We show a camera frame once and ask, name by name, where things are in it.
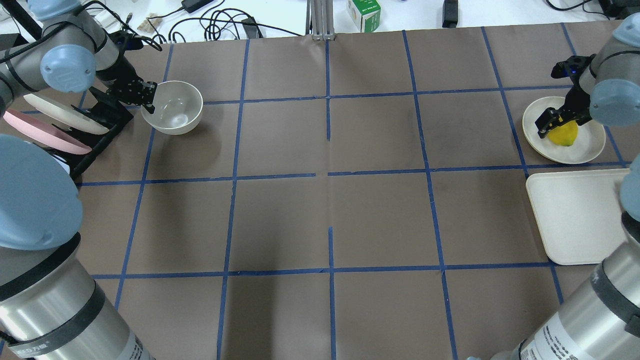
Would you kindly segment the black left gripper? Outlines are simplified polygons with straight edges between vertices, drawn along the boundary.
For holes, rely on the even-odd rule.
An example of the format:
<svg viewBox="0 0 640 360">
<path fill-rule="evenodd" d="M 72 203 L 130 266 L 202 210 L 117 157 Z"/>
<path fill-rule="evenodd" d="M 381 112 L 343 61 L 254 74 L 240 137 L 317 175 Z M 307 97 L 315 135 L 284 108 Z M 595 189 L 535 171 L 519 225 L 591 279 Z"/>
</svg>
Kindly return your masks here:
<svg viewBox="0 0 640 360">
<path fill-rule="evenodd" d="M 115 64 L 102 71 L 102 83 L 113 95 L 123 103 L 142 103 L 142 107 L 154 114 L 153 104 L 157 91 L 157 82 L 144 82 L 131 64 Z"/>
</svg>

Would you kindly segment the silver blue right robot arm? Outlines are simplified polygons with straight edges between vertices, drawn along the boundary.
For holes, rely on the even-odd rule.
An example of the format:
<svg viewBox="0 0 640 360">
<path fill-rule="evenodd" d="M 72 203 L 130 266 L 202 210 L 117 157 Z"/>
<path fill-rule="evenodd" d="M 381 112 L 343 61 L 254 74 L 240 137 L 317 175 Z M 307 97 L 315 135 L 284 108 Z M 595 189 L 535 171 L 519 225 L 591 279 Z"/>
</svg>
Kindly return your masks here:
<svg viewBox="0 0 640 360">
<path fill-rule="evenodd" d="M 604 128 L 639 123 L 639 14 L 627 16 L 593 55 L 558 62 L 565 97 L 530 103 L 526 141 L 562 164 L 601 153 Z M 526 180 L 547 256 L 559 265 L 594 264 L 588 278 L 532 335 L 495 360 L 639 358 L 639 159 L 630 168 L 538 173 Z"/>
</svg>

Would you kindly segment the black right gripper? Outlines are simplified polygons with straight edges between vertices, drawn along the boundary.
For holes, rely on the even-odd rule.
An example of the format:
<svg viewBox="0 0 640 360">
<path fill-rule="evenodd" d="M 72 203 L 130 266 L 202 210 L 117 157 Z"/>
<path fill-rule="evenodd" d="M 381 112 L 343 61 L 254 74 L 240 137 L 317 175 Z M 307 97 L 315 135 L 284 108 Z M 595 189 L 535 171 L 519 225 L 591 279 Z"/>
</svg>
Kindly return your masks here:
<svg viewBox="0 0 640 360">
<path fill-rule="evenodd" d="M 593 118 L 590 114 L 591 96 L 582 88 L 571 88 L 567 92 L 560 109 L 547 107 L 535 121 L 537 136 L 545 139 L 556 128 L 575 121 L 578 126 L 585 125 Z"/>
</svg>

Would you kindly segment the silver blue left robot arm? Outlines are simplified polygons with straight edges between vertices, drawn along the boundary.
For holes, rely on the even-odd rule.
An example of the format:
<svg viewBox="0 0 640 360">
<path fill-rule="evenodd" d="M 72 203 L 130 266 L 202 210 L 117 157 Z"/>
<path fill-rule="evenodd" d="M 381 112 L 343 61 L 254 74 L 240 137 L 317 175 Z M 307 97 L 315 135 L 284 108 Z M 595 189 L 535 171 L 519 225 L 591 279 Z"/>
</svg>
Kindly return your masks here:
<svg viewBox="0 0 640 360">
<path fill-rule="evenodd" d="M 125 104 L 155 111 L 157 83 L 126 59 L 134 30 L 118 42 L 78 0 L 29 0 L 37 41 L 1 55 L 1 116 L 16 98 L 44 89 L 91 91 L 89 112 L 64 131 L 25 116 L 50 139 L 1 135 L 1 338 L 23 360 L 151 360 L 127 322 L 77 258 L 83 206 L 73 181 L 131 120 Z"/>
</svg>

